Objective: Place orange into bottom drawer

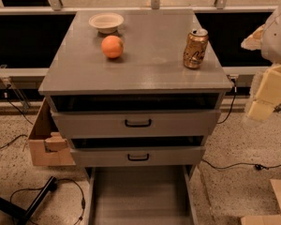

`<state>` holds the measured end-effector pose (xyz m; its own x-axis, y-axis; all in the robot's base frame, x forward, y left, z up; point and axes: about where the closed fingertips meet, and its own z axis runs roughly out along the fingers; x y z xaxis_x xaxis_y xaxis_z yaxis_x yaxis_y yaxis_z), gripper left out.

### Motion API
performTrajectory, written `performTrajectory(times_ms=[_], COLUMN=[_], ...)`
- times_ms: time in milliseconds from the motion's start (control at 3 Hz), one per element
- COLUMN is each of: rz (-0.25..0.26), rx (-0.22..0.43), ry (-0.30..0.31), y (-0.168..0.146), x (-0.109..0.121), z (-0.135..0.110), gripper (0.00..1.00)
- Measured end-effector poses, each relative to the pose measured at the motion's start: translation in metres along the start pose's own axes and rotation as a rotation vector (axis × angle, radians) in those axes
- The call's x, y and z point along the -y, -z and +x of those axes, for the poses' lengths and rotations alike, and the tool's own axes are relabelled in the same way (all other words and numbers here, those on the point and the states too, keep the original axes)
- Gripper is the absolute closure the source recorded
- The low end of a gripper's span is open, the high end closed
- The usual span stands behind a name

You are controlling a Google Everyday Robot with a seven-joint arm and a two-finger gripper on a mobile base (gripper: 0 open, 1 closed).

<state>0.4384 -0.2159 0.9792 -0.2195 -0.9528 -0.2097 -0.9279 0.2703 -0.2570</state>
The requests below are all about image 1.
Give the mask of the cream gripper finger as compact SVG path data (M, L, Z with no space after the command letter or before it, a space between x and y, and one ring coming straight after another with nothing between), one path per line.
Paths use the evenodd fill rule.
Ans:
M259 71L253 78L244 109L245 122L264 122L281 103L281 64Z
M263 29L264 26L261 25L251 35L243 40L243 42L241 43L241 47L249 51L259 50L261 47L261 37Z

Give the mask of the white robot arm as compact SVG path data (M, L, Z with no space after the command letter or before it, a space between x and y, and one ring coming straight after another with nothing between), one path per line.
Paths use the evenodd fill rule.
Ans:
M281 104L281 4L264 25L243 40L241 47L260 50L261 56L272 63L265 71L255 74L244 108L244 122L257 126Z

